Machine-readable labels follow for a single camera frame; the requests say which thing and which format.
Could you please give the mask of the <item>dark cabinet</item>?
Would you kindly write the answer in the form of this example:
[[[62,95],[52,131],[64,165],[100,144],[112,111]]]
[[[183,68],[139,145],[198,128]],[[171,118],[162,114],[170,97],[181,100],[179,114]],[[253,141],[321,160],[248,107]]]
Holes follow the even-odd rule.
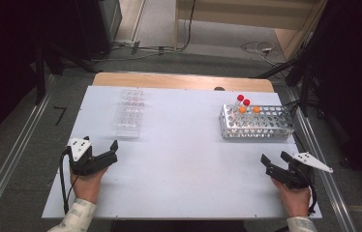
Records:
[[[122,21],[119,0],[75,0],[78,11],[83,51],[80,56],[90,60],[96,53],[108,53]]]

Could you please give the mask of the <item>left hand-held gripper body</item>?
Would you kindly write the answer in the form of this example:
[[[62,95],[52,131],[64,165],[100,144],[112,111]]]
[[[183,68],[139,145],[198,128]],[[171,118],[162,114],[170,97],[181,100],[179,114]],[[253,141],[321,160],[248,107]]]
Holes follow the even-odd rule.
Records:
[[[110,150],[98,156],[92,155],[92,142],[88,136],[84,138],[71,138],[67,146],[69,164],[74,175],[88,176],[111,166],[107,156],[115,153]]]

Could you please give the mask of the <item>aluminium floor rail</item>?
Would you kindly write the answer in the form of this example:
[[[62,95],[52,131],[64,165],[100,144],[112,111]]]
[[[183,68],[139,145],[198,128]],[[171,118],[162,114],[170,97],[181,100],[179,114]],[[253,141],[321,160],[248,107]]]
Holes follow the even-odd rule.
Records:
[[[326,164],[326,157],[317,140],[316,133],[311,125],[311,114],[307,110],[307,106],[297,104],[294,109],[294,115],[300,124],[302,134],[305,137],[309,151],[317,158]],[[341,191],[337,185],[335,177],[325,171],[318,171],[319,177],[322,181],[323,188],[327,194],[332,212],[340,226],[342,232],[357,232],[355,223],[349,213],[347,204],[342,197]]]
[[[45,112],[56,81],[51,74],[46,79],[42,100],[35,104],[35,94],[28,94],[0,125],[0,199]]]

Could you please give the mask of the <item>person's right hand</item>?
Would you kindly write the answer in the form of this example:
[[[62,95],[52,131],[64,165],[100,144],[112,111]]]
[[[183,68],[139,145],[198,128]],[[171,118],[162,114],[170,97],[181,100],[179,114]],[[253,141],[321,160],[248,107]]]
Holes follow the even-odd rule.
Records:
[[[309,215],[311,191],[308,188],[291,189],[275,179],[271,179],[271,181],[278,189],[281,201],[290,218]]]

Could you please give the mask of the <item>black tripod stand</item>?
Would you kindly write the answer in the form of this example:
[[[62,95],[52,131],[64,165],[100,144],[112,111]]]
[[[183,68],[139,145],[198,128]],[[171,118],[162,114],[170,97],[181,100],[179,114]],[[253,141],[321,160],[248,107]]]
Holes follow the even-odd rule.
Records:
[[[299,107],[304,117],[308,116],[308,94],[312,78],[311,55],[312,52],[310,49],[305,48],[297,57],[257,76],[257,78],[266,79],[283,70],[290,69],[289,74],[285,79],[285,83],[288,87],[294,87],[299,81],[302,81],[301,95],[299,102],[296,105]]]

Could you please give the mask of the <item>person's left hand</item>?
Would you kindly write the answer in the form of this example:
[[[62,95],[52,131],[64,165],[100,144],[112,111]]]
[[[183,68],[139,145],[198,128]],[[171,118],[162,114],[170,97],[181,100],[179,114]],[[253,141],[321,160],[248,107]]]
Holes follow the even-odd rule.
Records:
[[[96,204],[100,193],[101,181],[106,172],[107,169],[105,168],[88,176],[72,174],[71,184],[73,185],[75,197]]]

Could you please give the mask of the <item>black metal stand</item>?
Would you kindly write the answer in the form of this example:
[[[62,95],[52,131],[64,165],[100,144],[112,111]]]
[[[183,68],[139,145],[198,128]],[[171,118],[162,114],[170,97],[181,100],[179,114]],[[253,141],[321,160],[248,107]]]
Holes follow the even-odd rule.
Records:
[[[60,58],[65,57],[87,72],[98,73],[97,70],[73,55],[71,52],[56,43],[37,43],[35,45],[35,68],[36,68],[36,104],[39,104],[45,97],[45,65],[55,74],[64,72]]]

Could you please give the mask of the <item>perforated metal tube rack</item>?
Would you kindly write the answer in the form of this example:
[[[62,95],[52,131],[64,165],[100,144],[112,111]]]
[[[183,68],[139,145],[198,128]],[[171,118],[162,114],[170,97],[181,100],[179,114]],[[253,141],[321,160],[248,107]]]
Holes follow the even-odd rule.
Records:
[[[252,118],[254,106],[260,107],[256,120]],[[287,139],[295,131],[294,123],[286,106],[249,105],[245,117],[238,121],[233,104],[224,104],[219,121],[223,138]]]

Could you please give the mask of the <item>dark curtain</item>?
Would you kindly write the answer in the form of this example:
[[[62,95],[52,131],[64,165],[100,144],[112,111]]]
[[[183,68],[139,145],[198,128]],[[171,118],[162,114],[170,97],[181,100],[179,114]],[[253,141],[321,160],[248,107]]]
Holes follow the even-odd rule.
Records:
[[[362,0],[328,0],[317,33],[317,95],[343,133],[344,154],[362,169]]]
[[[70,1],[0,0],[0,125],[33,88],[44,94],[33,62],[45,61],[53,72],[62,72],[51,46]]]

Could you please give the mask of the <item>clear acrylic tube rack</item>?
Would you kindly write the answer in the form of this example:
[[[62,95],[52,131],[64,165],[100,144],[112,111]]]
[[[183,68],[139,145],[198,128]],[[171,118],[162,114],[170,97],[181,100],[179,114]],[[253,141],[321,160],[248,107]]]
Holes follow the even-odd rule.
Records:
[[[143,111],[143,91],[140,89],[122,90],[113,124],[115,135],[121,138],[138,138]]]

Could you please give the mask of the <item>grey power strip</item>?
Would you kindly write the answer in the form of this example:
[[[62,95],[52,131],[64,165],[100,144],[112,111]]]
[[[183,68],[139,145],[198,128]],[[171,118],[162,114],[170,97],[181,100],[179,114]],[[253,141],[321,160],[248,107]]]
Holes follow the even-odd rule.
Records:
[[[117,41],[113,42],[112,46],[114,48],[128,48],[131,51],[132,55],[137,54],[139,50],[140,42],[133,42],[133,41]]]

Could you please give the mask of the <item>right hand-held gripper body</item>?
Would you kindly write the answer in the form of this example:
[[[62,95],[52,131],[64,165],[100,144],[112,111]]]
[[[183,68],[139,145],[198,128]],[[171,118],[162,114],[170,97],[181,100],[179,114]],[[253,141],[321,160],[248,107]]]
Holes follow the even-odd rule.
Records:
[[[272,163],[266,167],[266,174],[289,189],[304,189],[310,187],[314,182],[314,169],[332,173],[333,169],[310,153],[299,153],[291,155],[293,160],[287,162],[287,169],[283,169]]]

